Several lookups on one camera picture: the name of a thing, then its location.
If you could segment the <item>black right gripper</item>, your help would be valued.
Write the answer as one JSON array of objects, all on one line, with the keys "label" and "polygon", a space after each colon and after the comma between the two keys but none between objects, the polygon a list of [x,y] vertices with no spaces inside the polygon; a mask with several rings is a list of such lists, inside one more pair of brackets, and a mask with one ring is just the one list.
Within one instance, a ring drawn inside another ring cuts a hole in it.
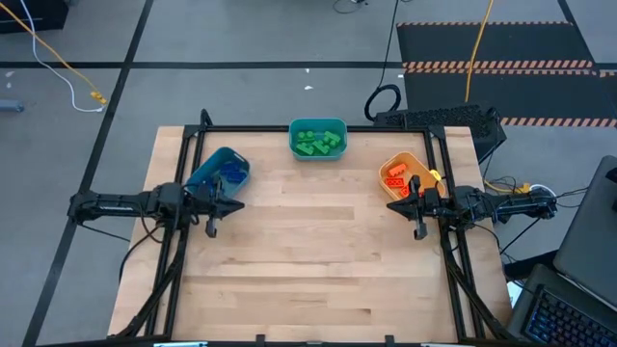
[{"label": "black right gripper", "polygon": [[405,218],[416,217],[415,240],[422,240],[428,235],[425,217],[435,218],[441,206],[441,197],[438,190],[424,190],[422,193],[413,193],[412,197],[389,202],[387,207]]}]

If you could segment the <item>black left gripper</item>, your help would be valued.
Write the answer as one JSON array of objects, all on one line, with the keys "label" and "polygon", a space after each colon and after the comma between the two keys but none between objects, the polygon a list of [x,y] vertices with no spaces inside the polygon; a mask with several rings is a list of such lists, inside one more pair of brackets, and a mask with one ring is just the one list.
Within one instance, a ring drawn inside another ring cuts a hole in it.
[{"label": "black left gripper", "polygon": [[[244,208],[245,203],[239,200],[230,199],[225,196],[219,197],[219,204],[224,205],[219,208],[219,216],[226,217],[227,215],[239,211]],[[204,232],[209,238],[216,238],[218,229],[216,228],[215,219],[217,217],[217,205],[210,200],[202,200],[191,198],[190,202],[190,223],[197,226],[201,223],[201,219],[205,220]]]}]

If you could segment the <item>dark blue plastic bin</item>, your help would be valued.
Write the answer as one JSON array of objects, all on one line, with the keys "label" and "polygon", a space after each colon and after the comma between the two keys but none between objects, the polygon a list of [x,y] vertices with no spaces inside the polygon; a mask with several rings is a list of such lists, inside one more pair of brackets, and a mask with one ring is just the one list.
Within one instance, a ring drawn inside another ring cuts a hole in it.
[{"label": "dark blue plastic bin", "polygon": [[[237,162],[241,165],[241,172],[248,174],[247,179],[241,184],[227,182],[225,175],[220,175],[221,167],[227,162]],[[242,187],[249,181],[250,163],[238,152],[230,147],[218,148],[208,159],[190,176],[185,183],[190,193],[195,193],[195,188],[200,184],[218,180],[222,183],[223,194],[228,198],[234,198]]]}]

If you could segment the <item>yellow-orange plastic bin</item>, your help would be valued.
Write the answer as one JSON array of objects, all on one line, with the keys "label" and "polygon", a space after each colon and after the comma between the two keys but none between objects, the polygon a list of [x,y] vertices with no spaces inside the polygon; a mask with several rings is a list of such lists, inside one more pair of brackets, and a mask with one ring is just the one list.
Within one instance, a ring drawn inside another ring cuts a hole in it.
[{"label": "yellow-orange plastic bin", "polygon": [[389,177],[388,175],[389,168],[391,168],[392,166],[398,165],[398,164],[402,164],[402,163],[407,165],[407,170],[402,176],[397,176],[397,177],[404,178],[406,185],[409,185],[412,178],[415,175],[417,175],[419,177],[419,182],[420,182],[420,186],[419,186],[420,193],[422,193],[426,188],[436,188],[442,197],[446,194],[446,188],[443,185],[442,181],[437,181],[429,173],[430,170],[425,165],[423,165],[412,153],[408,151],[402,151],[402,152],[395,154],[393,157],[390,158],[390,160],[385,162],[378,172],[380,185],[390,195],[390,197],[393,200],[403,199],[399,195],[399,191],[401,188],[389,188],[385,183],[385,179]]}]

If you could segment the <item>turquoise plastic bin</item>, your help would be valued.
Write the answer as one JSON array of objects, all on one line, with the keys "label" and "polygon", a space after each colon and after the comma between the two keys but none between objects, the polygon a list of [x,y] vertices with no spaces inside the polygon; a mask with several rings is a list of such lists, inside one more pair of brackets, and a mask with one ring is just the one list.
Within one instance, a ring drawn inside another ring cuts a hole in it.
[{"label": "turquoise plastic bin", "polygon": [[[333,132],[341,137],[341,144],[331,148],[328,155],[319,155],[314,149],[312,156],[301,156],[296,153],[295,146],[300,144],[296,141],[296,134],[300,131],[313,131],[316,140],[322,140],[325,131]],[[342,157],[347,148],[347,124],[338,118],[304,118],[296,119],[289,124],[289,148],[298,161],[336,161]]]}]

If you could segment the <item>grey closed laptop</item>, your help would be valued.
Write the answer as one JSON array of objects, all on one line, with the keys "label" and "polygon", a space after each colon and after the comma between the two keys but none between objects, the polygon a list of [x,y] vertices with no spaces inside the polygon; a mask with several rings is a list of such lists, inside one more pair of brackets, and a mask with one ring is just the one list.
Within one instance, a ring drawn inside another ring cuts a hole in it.
[{"label": "grey closed laptop", "polygon": [[617,308],[617,157],[602,158],[553,264]]}]

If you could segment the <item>black backlit keyboard laptop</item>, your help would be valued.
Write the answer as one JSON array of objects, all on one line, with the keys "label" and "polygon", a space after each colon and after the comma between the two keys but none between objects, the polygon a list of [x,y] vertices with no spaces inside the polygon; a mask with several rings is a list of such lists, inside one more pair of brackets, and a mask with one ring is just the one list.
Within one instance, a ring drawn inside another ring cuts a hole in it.
[{"label": "black backlit keyboard laptop", "polygon": [[617,310],[537,265],[524,283],[507,330],[545,345],[617,347]]}]

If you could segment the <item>black hazard-striped floor mat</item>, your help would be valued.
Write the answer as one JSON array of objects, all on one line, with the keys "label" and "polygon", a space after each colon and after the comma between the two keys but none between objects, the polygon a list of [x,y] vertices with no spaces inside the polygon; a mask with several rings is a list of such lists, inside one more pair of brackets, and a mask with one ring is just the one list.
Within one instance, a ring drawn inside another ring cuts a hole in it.
[{"label": "black hazard-striped floor mat", "polygon": [[404,22],[407,103],[484,103],[518,126],[617,127],[617,73],[568,21]]}]

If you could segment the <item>black box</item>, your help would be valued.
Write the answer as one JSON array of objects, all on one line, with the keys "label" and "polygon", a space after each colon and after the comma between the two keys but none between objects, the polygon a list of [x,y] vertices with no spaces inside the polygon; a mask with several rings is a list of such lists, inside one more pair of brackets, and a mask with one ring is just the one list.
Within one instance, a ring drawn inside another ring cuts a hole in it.
[{"label": "black box", "polygon": [[[68,14],[66,0],[23,0],[23,2],[34,21],[36,31],[64,28]],[[30,25],[28,15],[20,0],[0,0],[0,3],[3,3],[27,26]],[[17,33],[22,30],[22,26],[0,7],[0,34]]]}]

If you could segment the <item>black aluminium table frame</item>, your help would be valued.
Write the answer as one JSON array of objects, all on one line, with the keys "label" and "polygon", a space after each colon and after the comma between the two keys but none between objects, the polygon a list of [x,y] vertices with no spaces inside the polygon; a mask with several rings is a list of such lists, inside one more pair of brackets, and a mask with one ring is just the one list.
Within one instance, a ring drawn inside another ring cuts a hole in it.
[{"label": "black aluminium table frame", "polygon": [[205,155],[231,147],[250,163],[244,208],[188,234],[176,300],[155,331],[175,339],[453,342],[457,338],[435,223],[387,209],[380,167],[402,151],[424,160],[419,133],[356,127],[342,158],[297,161],[276,125],[216,125]]}]

